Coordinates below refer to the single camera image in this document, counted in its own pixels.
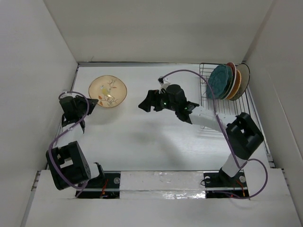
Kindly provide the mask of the beige plate with bird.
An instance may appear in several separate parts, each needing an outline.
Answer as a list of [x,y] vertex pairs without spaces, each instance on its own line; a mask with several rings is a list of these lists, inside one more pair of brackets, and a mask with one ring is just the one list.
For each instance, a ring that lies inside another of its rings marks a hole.
[[103,75],[92,81],[89,86],[89,97],[97,99],[103,108],[113,108],[120,105],[127,96],[127,87],[119,78]]

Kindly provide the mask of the dark teal scalloped plate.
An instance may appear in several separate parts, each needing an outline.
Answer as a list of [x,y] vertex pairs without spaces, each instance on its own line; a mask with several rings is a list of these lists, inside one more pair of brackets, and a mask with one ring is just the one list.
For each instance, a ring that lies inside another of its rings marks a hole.
[[221,99],[228,91],[232,81],[232,68],[221,64],[211,73],[206,87],[206,95],[209,99]]

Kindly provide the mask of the light green plate with flower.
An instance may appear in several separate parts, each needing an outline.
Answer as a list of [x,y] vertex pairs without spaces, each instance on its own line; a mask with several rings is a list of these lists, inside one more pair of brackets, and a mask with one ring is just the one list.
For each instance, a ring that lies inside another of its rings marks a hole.
[[231,92],[234,80],[235,80],[235,75],[234,73],[232,73],[232,75],[229,77],[227,87],[224,90],[224,94],[222,95],[221,100],[224,100]]

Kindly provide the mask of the red plate with teal flower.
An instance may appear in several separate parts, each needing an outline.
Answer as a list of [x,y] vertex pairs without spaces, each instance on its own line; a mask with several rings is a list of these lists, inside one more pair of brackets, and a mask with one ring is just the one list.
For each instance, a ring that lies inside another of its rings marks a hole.
[[227,63],[226,65],[231,67],[232,73],[234,73],[234,75],[235,75],[235,80],[236,80],[236,66],[235,66],[235,64],[234,64],[233,62],[229,62],[229,63]]

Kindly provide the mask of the orange woven plate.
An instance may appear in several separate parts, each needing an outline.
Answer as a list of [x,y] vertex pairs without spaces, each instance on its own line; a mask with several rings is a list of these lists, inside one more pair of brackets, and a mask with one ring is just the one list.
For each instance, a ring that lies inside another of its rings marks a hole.
[[236,70],[236,80],[235,80],[235,84],[230,92],[230,94],[227,96],[226,99],[231,100],[236,93],[238,92],[238,90],[240,89],[241,86],[241,80],[242,80],[242,76],[241,76],[241,72],[237,69]]

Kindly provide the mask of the grey plate with tree branches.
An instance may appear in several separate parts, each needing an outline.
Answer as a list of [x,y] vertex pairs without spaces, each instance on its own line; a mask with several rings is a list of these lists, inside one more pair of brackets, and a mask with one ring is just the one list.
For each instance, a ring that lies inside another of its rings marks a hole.
[[241,85],[234,97],[231,98],[231,101],[235,101],[243,95],[250,81],[250,69],[247,64],[239,64],[236,69],[241,73]]

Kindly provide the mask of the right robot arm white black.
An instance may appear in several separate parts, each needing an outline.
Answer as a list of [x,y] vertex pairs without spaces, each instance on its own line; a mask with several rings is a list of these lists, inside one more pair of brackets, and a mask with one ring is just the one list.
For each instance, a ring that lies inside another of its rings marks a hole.
[[146,112],[171,110],[182,122],[221,132],[231,149],[231,154],[218,173],[219,182],[224,186],[235,182],[236,174],[264,141],[262,132],[248,113],[226,115],[207,110],[188,101],[184,90],[176,84],[160,90],[149,90],[138,107]]

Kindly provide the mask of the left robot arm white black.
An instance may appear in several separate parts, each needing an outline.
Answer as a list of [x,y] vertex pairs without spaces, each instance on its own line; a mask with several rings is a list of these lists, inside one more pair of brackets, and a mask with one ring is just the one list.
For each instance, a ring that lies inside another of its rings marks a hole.
[[84,187],[103,187],[107,183],[102,166],[95,162],[94,169],[87,162],[77,138],[85,132],[84,118],[92,113],[97,99],[81,96],[59,97],[63,114],[62,133],[51,143],[46,152],[53,182],[58,190],[68,187],[82,190]]

